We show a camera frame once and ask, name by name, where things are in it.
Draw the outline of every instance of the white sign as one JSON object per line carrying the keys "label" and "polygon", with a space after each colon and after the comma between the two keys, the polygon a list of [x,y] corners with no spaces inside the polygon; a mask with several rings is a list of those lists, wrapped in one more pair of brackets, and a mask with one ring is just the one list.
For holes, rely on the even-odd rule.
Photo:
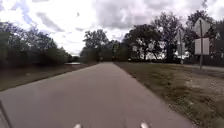
{"label": "white sign", "polygon": [[[203,38],[203,55],[209,55],[209,38]],[[201,39],[195,40],[195,54],[201,55]]]}
{"label": "white sign", "polygon": [[184,31],[182,29],[177,30],[177,35],[175,37],[175,40],[177,40],[179,43],[184,38]]}
{"label": "white sign", "polygon": [[201,37],[200,21],[202,24],[202,36],[204,36],[211,27],[211,25],[208,22],[206,22],[202,18],[198,18],[197,22],[195,23],[193,27],[193,31],[195,31],[199,37]]}
{"label": "white sign", "polygon": [[178,52],[178,55],[185,55],[185,44],[184,43],[177,45],[177,52]]}

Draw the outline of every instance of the dirt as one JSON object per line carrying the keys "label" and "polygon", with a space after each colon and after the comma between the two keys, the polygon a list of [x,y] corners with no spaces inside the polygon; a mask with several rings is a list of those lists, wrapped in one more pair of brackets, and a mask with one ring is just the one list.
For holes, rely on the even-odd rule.
{"label": "dirt", "polygon": [[224,97],[224,79],[196,74],[190,71],[178,72],[176,75],[185,79],[185,86],[201,89],[215,101]]}

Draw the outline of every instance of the tree line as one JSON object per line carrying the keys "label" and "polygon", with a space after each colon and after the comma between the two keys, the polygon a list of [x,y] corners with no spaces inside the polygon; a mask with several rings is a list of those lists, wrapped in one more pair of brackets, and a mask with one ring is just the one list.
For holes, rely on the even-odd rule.
{"label": "tree line", "polygon": [[48,34],[0,22],[0,68],[58,65],[73,59]]}
{"label": "tree line", "polygon": [[183,42],[186,45],[185,52],[188,58],[194,57],[196,56],[194,40],[199,37],[192,27],[199,17],[212,26],[205,35],[209,37],[211,43],[217,40],[217,33],[220,38],[224,37],[224,20],[215,21],[204,10],[197,10],[190,14],[185,24],[182,24],[181,18],[172,12],[162,12],[150,24],[134,25],[122,41],[109,40],[102,29],[86,31],[84,37],[86,44],[80,57],[83,61],[163,60],[163,62],[173,63],[178,60],[175,37],[179,28],[185,33]]}

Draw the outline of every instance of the paved path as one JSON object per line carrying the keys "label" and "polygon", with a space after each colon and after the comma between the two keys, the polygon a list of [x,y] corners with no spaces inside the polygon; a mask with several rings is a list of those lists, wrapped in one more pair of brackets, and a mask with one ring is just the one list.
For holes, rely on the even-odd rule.
{"label": "paved path", "polygon": [[14,128],[192,128],[152,92],[111,63],[0,93]]}

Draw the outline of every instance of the sign post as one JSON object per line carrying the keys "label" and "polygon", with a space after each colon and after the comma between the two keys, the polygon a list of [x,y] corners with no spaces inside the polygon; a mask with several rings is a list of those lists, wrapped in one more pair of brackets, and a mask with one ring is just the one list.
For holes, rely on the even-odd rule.
{"label": "sign post", "polygon": [[182,49],[182,38],[181,38],[181,31],[180,31],[180,29],[179,29],[179,36],[180,36],[180,53],[181,53],[181,55],[180,55],[180,63],[181,64],[183,64],[183,57],[182,57],[182,52],[183,52],[183,49]]}
{"label": "sign post", "polygon": [[208,22],[204,21],[202,18],[199,18],[193,28],[193,30],[200,37],[200,40],[201,40],[201,43],[199,45],[200,47],[198,47],[198,48],[195,47],[195,53],[200,50],[200,53],[199,53],[200,54],[200,70],[202,70],[203,56],[205,54],[204,50],[203,50],[205,47],[204,46],[204,36],[208,32],[210,27],[211,27],[211,25]]}
{"label": "sign post", "polygon": [[184,47],[185,45],[183,44],[183,41],[182,41],[183,38],[184,38],[184,32],[181,29],[181,27],[179,27],[175,39],[178,42],[177,51],[178,51],[178,55],[180,55],[181,64],[183,64],[183,55],[185,54],[185,47]]}
{"label": "sign post", "polygon": [[200,31],[201,31],[201,58],[200,58],[200,70],[202,70],[203,64],[203,35],[202,35],[202,21],[200,20]]}

